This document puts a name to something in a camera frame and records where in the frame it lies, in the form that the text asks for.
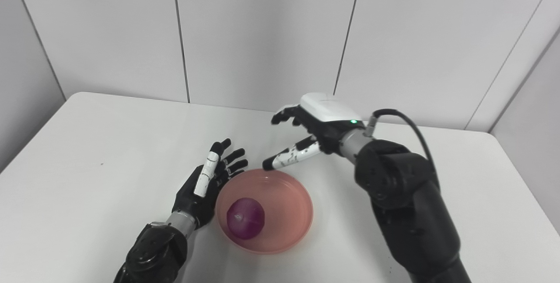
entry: white table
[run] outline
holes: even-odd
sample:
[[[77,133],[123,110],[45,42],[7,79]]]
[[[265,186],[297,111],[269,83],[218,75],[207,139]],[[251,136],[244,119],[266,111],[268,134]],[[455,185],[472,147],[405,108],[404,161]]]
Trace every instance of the white table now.
[[[78,93],[0,174],[0,281],[112,282],[142,227],[170,214],[212,142],[230,137],[250,168],[306,136],[271,113]],[[560,237],[490,135],[422,128],[473,282],[560,280]],[[379,124],[376,137],[421,151],[414,133]],[[279,255],[230,244],[215,221],[189,241],[183,282],[402,283],[366,193],[341,157],[284,169],[308,189],[308,235]]]

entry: pink bowl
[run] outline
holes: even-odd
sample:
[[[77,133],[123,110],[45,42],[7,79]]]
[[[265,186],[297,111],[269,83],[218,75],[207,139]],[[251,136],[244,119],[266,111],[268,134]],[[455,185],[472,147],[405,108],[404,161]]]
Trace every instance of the pink bowl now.
[[[241,198],[257,200],[264,209],[264,227],[254,238],[234,236],[226,213]],[[220,228],[239,247],[260,255],[280,253],[295,246],[308,232],[313,204],[308,192],[294,177],[281,171],[252,169],[226,183],[216,201]]]

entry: robotic arm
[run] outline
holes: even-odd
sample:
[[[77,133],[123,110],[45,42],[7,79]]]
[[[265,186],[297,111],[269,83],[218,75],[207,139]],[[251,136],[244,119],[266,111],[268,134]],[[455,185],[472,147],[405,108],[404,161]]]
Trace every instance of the robotic arm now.
[[[243,172],[247,160],[233,163],[244,149],[221,158],[231,140],[215,142],[204,165],[196,167],[177,192],[171,215],[152,222],[140,232],[128,251],[114,283],[172,283],[186,261],[187,239],[214,217],[218,193],[232,177]]]
[[[420,139],[426,158],[395,142],[373,137],[383,115],[406,121]],[[440,195],[430,150],[416,125],[393,109],[373,113],[368,126],[333,96],[309,93],[299,105],[283,107],[272,124],[294,118],[310,137],[262,162],[279,169],[320,152],[338,154],[355,165],[354,178],[371,199],[385,241],[414,283],[470,283],[459,257],[460,240]]]

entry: white robotic hand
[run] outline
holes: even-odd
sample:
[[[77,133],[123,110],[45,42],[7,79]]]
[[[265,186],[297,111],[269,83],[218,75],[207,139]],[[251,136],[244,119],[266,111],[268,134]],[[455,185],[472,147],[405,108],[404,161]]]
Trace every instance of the white robotic hand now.
[[[341,150],[344,136],[354,129],[365,129],[360,116],[332,95],[308,93],[300,104],[282,107],[272,117],[272,124],[294,118],[294,126],[302,125],[311,135],[262,162],[264,170],[279,169],[324,152],[345,156]]]

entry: onion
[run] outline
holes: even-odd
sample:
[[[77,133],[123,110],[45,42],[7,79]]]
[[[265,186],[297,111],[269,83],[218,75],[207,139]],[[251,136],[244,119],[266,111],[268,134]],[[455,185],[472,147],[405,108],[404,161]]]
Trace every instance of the onion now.
[[[257,200],[241,198],[227,210],[227,227],[239,239],[251,239],[264,227],[264,209]]]

